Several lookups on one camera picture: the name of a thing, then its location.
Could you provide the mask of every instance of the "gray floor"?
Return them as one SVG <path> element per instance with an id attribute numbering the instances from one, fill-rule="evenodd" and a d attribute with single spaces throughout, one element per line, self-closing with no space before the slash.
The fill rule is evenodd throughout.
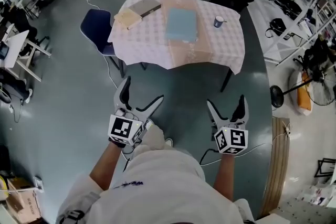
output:
<path id="1" fill-rule="evenodd" d="M 125 0 L 91 0 L 100 8 L 117 13 Z M 91 7 L 86 0 L 55 0 L 45 8 L 37 25 L 40 34 L 48 34 L 51 58 L 39 57 L 36 72 L 42 83 L 30 81 L 34 95 L 21 109 L 18 124 L 6 107 L 1 108 L 1 134 L 7 144 L 14 170 L 28 176 L 39 175 L 45 193 L 39 195 L 43 215 L 55 221 L 57 209 L 75 178 L 87 174 L 107 145 L 109 115 L 113 113 L 115 88 L 107 74 L 107 65 L 79 31 L 85 13 Z M 241 72 L 232 76 L 223 93 L 219 92 L 227 67 L 212 63 L 187 65 L 165 70 L 149 65 L 128 66 L 132 77 L 130 104 L 143 107 L 164 94 L 164 102 L 153 120 L 197 160 L 211 142 L 211 123 L 206 99 L 211 99 L 222 116 L 230 117 L 239 96 L 249 105 L 249 148 L 271 141 L 271 106 L 265 62 L 253 23 L 245 10 L 241 24 L 246 54 Z M 111 66 L 111 76 L 121 82 Z M 19 106 L 14 103 L 18 116 Z M 246 198 L 254 215 L 261 206 L 270 162 L 271 146 L 264 145 L 236 159 L 235 198 Z M 205 162 L 218 159 L 209 153 Z M 120 159 L 115 176 L 125 165 Z M 204 167 L 212 184 L 218 163 Z"/>

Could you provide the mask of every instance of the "navy blue chair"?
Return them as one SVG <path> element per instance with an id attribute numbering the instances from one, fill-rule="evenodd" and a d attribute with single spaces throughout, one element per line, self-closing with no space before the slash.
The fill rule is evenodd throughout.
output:
<path id="1" fill-rule="evenodd" d="M 111 13 L 108 11 L 90 9 L 80 25 L 80 31 L 96 46 L 103 56 L 108 56 L 111 59 L 113 65 L 120 71 L 120 76 L 123 78 L 125 76 L 123 61 L 116 57 L 113 43 L 107 42 L 112 29 L 110 20 Z M 118 59 L 119 66 L 112 56 Z M 146 70 L 143 63 L 140 63 L 140 65 L 143 70 Z"/>

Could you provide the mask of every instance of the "blue mug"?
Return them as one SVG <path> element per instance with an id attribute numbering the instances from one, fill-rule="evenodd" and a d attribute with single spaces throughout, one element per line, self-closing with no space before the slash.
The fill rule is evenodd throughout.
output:
<path id="1" fill-rule="evenodd" d="M 221 27 L 223 22 L 224 22 L 224 19 L 222 16 L 216 16 L 215 21 L 214 21 L 214 27 L 217 27 L 217 28 Z"/>

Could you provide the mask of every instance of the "wooden board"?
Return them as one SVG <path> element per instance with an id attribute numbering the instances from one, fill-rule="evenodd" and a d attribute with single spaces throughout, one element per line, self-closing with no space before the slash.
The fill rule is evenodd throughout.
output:
<path id="1" fill-rule="evenodd" d="M 271 164 L 263 206 L 258 218 L 267 216 L 271 210 L 277 208 L 281 197 L 289 155 L 289 137 L 281 135 L 286 132 L 284 124 L 288 126 L 289 119 L 273 118 L 273 140 L 277 138 L 272 143 Z"/>

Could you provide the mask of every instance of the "book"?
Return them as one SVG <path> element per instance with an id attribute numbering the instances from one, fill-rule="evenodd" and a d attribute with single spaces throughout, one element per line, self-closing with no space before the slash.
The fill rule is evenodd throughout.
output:
<path id="1" fill-rule="evenodd" d="M 130 30 L 142 21 L 142 17 L 129 8 L 120 11 L 114 16 L 114 19 L 127 30 Z"/>
<path id="2" fill-rule="evenodd" d="M 195 42 L 197 40 L 196 11 L 171 8 L 166 25 L 166 39 Z"/>
<path id="3" fill-rule="evenodd" d="M 142 18 L 161 8 L 161 3 L 156 0 L 140 0 L 129 7 Z"/>

